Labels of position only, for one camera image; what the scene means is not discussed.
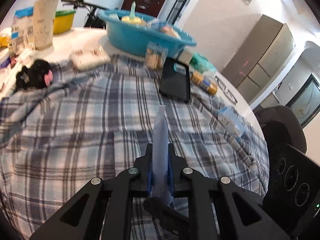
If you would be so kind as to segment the white napkin pack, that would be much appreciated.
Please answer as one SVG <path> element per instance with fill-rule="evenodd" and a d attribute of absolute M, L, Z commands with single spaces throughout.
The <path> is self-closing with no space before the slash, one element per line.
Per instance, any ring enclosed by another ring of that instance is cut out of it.
<path fill-rule="evenodd" d="M 71 52 L 71 61 L 78 71 L 84 72 L 111 61 L 102 46 L 79 49 Z"/>

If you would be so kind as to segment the yellow green lidded container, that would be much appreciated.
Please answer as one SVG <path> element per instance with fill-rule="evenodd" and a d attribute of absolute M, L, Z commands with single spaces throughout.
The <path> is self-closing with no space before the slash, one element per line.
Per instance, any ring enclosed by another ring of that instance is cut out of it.
<path fill-rule="evenodd" d="M 72 10 L 58 10 L 55 14 L 53 34 L 61 34 L 69 31 L 73 25 L 74 15 L 76 11 Z"/>

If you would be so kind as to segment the yellow baby cup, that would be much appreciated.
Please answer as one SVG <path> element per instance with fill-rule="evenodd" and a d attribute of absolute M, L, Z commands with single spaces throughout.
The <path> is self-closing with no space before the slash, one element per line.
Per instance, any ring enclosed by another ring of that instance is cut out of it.
<path fill-rule="evenodd" d="M 136 9 L 136 3 L 135 1 L 133 1 L 131 4 L 130 14 L 127 16 L 123 16 L 121 18 L 121 21 L 128 24 L 146 26 L 146 22 L 142 18 L 135 15 L 135 9 Z"/>

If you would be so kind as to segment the beige refrigerator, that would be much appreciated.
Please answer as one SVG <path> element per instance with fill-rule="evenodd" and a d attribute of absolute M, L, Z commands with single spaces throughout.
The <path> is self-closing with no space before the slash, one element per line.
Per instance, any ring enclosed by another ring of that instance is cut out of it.
<path fill-rule="evenodd" d="M 295 41 L 288 25 L 262 15 L 222 74 L 250 103 L 276 75 L 294 48 Z"/>

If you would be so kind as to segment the white marble tumbler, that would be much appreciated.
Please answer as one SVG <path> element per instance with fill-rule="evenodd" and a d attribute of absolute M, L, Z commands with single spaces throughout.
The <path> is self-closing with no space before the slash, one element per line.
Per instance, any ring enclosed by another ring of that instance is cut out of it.
<path fill-rule="evenodd" d="M 59 0 L 38 0 L 33 9 L 34 46 L 44 50 L 52 45 L 53 26 Z"/>

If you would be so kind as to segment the blue plastic basin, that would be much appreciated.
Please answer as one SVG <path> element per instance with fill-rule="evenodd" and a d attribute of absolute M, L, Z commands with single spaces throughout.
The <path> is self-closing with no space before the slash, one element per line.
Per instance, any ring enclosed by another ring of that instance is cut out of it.
<path fill-rule="evenodd" d="M 175 38 L 160 31 L 136 24 L 129 24 L 116 20 L 111 17 L 112 14 L 117 14 L 119 18 L 130 14 L 127 10 L 101 10 L 99 11 L 100 20 L 106 22 L 106 31 L 110 44 L 114 47 L 133 54 L 136 56 L 145 56 L 148 43 L 152 42 L 160 45 L 162 48 L 167 48 L 168 56 L 173 57 L 184 47 L 194 47 L 197 45 L 188 33 L 174 27 L 180 38 Z"/>

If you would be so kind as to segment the green wet wipes pack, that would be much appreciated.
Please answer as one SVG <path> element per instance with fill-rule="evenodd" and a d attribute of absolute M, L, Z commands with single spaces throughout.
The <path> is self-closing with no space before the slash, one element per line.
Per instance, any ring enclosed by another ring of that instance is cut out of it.
<path fill-rule="evenodd" d="M 215 75 L 217 72 L 217 69 L 213 66 L 213 64 L 206 57 L 199 53 L 193 54 L 189 64 L 201 74 Z"/>

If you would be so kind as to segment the yellow blue cigarette carton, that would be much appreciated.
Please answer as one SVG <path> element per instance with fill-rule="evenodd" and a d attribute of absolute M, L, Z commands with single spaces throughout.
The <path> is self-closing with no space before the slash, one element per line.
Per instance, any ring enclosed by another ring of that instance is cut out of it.
<path fill-rule="evenodd" d="M 214 80 L 210 80 L 198 71 L 193 71 L 191 75 L 191 81 L 207 92 L 209 95 L 215 95 L 217 93 L 217 83 Z"/>

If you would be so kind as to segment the clear cotton swab bag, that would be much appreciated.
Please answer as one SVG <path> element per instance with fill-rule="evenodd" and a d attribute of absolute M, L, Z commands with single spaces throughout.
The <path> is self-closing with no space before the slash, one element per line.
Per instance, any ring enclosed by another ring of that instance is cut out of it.
<path fill-rule="evenodd" d="M 168 48 L 161 47 L 157 43 L 148 42 L 145 54 L 145 65 L 151 70 L 160 70 L 163 68 L 168 55 Z"/>

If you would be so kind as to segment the blue tissue pack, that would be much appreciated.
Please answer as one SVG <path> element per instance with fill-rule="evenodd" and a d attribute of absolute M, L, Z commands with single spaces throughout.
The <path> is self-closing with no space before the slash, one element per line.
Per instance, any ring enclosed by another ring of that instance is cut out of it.
<path fill-rule="evenodd" d="M 217 118 L 226 131 L 236 139 L 241 138 L 246 130 L 242 116 L 234 107 L 226 106 L 218 111 Z"/>

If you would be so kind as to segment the blue white milk carton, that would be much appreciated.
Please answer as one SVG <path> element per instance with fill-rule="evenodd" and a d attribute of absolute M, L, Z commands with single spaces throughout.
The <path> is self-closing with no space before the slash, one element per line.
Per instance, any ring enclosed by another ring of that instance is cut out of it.
<path fill-rule="evenodd" d="M 19 55 L 25 48 L 35 48 L 33 9 L 34 7 L 27 7 L 15 12 L 11 25 L 11 44 L 16 55 Z"/>

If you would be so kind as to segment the white marble box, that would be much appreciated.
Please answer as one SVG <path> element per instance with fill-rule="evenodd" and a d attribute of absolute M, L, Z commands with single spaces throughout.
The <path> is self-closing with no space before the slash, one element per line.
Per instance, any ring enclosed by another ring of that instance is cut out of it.
<path fill-rule="evenodd" d="M 177 60 L 188 65 L 191 62 L 193 55 L 194 55 L 193 51 L 187 48 L 184 48 L 178 53 Z"/>

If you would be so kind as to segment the black eyeglasses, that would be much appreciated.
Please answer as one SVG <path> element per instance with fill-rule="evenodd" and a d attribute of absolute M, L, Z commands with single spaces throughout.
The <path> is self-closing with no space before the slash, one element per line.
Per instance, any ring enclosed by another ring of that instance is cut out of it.
<path fill-rule="evenodd" d="M 232 94 L 232 92 L 227 88 L 227 86 L 223 83 L 223 81 L 218 77 L 215 76 L 215 80 L 217 82 L 217 85 L 220 87 L 224 95 L 227 97 L 227 99 L 234 105 L 238 103 L 236 97 Z"/>

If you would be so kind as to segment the black plush toy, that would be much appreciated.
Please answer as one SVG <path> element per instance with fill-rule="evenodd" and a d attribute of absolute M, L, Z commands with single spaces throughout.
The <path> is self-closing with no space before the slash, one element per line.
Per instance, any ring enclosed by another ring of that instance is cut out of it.
<path fill-rule="evenodd" d="M 30 67 L 23 66 L 16 74 L 16 89 L 43 89 L 53 83 L 54 77 L 48 61 L 36 59 Z"/>

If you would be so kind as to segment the glass sliding door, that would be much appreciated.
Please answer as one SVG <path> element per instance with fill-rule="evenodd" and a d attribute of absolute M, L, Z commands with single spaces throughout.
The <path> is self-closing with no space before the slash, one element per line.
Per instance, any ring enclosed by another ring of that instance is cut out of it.
<path fill-rule="evenodd" d="M 174 25 L 176 22 L 178 22 L 189 2 L 190 0 L 176 0 L 167 16 L 166 21 L 171 25 Z"/>

